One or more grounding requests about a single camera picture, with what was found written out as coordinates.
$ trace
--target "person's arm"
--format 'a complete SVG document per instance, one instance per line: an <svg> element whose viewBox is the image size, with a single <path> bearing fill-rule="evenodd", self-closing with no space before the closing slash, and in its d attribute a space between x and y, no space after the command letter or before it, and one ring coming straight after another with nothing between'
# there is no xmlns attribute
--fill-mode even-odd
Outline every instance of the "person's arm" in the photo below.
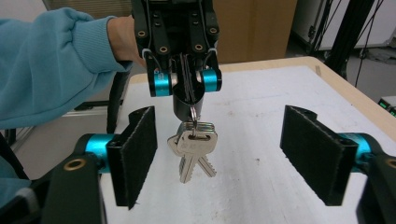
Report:
<svg viewBox="0 0 396 224"><path fill-rule="evenodd" d="M0 129L60 117L128 71L131 61L144 63L131 17L94 21L62 8L33 23L0 20Z"/></svg>

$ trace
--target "floor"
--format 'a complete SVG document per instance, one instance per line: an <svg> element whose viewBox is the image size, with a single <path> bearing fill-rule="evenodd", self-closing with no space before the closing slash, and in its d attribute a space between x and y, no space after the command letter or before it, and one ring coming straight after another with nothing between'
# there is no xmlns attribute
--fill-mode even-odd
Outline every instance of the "floor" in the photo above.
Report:
<svg viewBox="0 0 396 224"><path fill-rule="evenodd" d="M305 56L304 46L291 38L286 57L301 56ZM347 79L352 85L355 84L360 62L359 52L354 52L346 68ZM133 74L144 72L139 66L132 71ZM362 62L358 89L375 102L381 96L396 95L396 64L376 62L366 57ZM91 100L106 99L107 95L108 90L93 96ZM105 132L106 109L99 107L81 116L69 114L34 127L24 141L17 142L14 151L26 174L31 179L36 179L67 157L84 133Z"/></svg>

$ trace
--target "robotic arm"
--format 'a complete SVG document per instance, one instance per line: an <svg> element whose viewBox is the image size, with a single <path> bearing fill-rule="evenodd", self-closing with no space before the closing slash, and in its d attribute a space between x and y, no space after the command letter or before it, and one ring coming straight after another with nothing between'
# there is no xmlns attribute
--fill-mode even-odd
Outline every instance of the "robotic arm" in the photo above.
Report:
<svg viewBox="0 0 396 224"><path fill-rule="evenodd" d="M181 121L200 117L205 92L221 89L212 0L131 0L134 34L151 96L173 95Z"/></svg>

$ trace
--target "table surface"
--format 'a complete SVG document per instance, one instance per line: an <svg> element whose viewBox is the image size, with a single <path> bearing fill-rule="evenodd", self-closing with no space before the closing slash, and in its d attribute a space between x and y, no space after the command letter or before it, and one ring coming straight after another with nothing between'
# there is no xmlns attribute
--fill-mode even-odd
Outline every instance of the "table surface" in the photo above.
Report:
<svg viewBox="0 0 396 224"><path fill-rule="evenodd" d="M179 158L166 144L180 123L172 97L151 98L146 76L131 79L117 132L130 112L155 105L159 147L133 210L115 206L111 178L103 175L109 223L357 223L366 177L352 174L343 205L325 206L279 148L284 106L313 110L337 133L369 133L390 155L396 119L314 58L220 69L223 88L205 95L201 117L219 135L208 155L218 173L209 178L197 166L187 184L179 182Z"/></svg>

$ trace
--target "blue sleeve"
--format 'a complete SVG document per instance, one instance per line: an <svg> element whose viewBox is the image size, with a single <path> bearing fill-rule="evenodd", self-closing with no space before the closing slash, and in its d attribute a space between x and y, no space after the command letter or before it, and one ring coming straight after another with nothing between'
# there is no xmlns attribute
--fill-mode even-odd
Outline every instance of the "blue sleeve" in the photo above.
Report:
<svg viewBox="0 0 396 224"><path fill-rule="evenodd" d="M131 68L114 59L109 19L62 8L33 23L0 20L0 129L58 118Z"/></svg>

